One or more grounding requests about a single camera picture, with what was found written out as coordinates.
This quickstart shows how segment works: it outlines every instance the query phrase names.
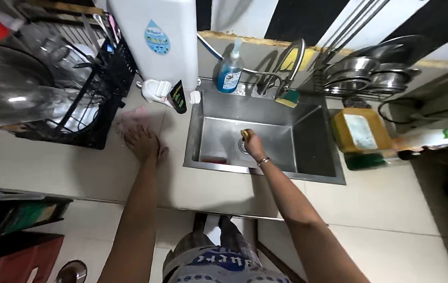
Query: stainless steel sink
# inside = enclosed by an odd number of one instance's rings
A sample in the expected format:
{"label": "stainless steel sink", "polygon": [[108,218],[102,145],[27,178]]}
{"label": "stainless steel sink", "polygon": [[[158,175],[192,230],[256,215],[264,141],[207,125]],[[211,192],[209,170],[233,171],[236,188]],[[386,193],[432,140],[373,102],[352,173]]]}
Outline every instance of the stainless steel sink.
{"label": "stainless steel sink", "polygon": [[220,93],[210,80],[198,88],[202,100],[192,107],[185,167],[262,174],[242,146],[240,130],[250,128],[288,177],[346,184],[323,96],[302,94],[290,108],[250,86],[245,96]]}

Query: sink drain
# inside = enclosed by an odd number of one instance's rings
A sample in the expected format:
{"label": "sink drain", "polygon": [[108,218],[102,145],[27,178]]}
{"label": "sink drain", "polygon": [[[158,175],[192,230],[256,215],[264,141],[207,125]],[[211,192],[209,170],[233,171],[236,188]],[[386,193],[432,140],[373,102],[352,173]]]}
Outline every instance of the sink drain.
{"label": "sink drain", "polygon": [[244,154],[250,155],[248,152],[246,152],[246,149],[245,149],[245,141],[243,141],[242,138],[240,138],[240,139],[238,140],[238,148],[239,148],[240,151],[243,152]]}

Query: water drop sticker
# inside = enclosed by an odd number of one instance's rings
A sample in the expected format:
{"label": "water drop sticker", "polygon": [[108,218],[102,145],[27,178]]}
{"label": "water drop sticker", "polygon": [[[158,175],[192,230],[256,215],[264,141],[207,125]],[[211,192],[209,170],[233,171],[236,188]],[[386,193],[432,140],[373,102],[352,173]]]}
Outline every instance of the water drop sticker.
{"label": "water drop sticker", "polygon": [[151,20],[145,28],[145,42],[149,48],[159,55],[167,55],[170,52],[170,40],[168,36]]}

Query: dish rack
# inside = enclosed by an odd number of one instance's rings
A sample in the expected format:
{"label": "dish rack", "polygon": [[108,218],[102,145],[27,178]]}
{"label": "dish rack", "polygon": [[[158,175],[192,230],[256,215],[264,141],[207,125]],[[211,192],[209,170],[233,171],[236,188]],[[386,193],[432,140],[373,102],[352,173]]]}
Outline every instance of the dish rack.
{"label": "dish rack", "polygon": [[[27,22],[45,25],[51,31],[62,35],[71,44],[92,46],[83,22],[47,16],[27,17]],[[105,147],[110,126],[117,109],[125,105],[121,99],[127,96],[137,67],[124,38],[121,37],[114,53],[109,53],[107,46],[111,43],[98,25],[91,24],[91,26],[98,39],[105,39],[101,46],[102,52],[97,55],[103,67],[91,67],[88,79],[59,122],[45,119],[24,123],[22,132],[14,132],[16,137],[84,146],[97,150]],[[76,111],[84,96],[89,98],[89,102],[84,110]],[[93,101],[98,97],[103,97],[104,101],[96,109],[97,105]],[[89,119],[87,115],[91,115],[91,111],[96,111],[92,121],[89,124],[84,123],[83,120]],[[76,129],[66,127],[69,121],[76,123]]]}
{"label": "dish rack", "polygon": [[313,74],[312,74],[313,85],[314,85],[314,90],[317,93],[323,93],[327,97],[336,98],[336,99],[341,99],[341,98],[344,99],[344,98],[348,98],[348,97],[357,96],[362,99],[372,100],[372,101],[382,101],[384,99],[387,99],[387,98],[393,96],[393,94],[377,93],[377,92],[371,92],[371,91],[366,91],[366,90],[348,91],[348,93],[344,93],[344,94],[333,94],[333,93],[325,92],[323,90],[324,89],[323,86],[325,85],[327,80],[326,80],[325,76],[323,75],[323,71],[326,68],[328,68],[328,65],[326,65],[322,68],[318,68],[315,71],[313,71]]}
{"label": "dish rack", "polygon": [[323,90],[326,81],[323,71],[328,68],[329,61],[331,61],[331,59],[333,59],[334,56],[338,54],[339,51],[341,51],[341,49],[344,48],[348,42],[350,42],[389,2],[390,0],[383,0],[381,2],[377,0],[361,1],[354,10],[351,11],[344,22],[342,22],[340,27],[337,28],[334,34],[328,38],[321,47],[320,54],[308,68],[308,71],[311,71],[308,79],[312,80],[315,92],[337,99],[356,96],[365,100],[374,101],[381,101],[392,96],[392,94],[374,93],[366,90],[351,90],[344,94],[333,94]]}

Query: leg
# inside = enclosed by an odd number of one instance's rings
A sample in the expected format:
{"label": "leg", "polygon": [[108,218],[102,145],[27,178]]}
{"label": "leg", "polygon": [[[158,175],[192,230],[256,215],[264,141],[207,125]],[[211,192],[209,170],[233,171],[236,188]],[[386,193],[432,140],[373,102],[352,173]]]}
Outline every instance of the leg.
{"label": "leg", "polygon": [[168,262],[190,249],[197,247],[215,246],[215,244],[208,238],[208,236],[203,234],[206,216],[206,214],[196,213],[194,217],[193,232],[185,235],[179,241],[175,249],[168,252],[166,258],[164,259],[163,270]]}
{"label": "leg", "polygon": [[252,249],[252,246],[245,240],[245,237],[240,233],[238,227],[231,222],[228,216],[222,215],[219,219],[220,228],[220,245],[224,248],[230,249],[234,252],[239,252],[244,257],[251,261],[261,264],[258,260],[257,254]]}

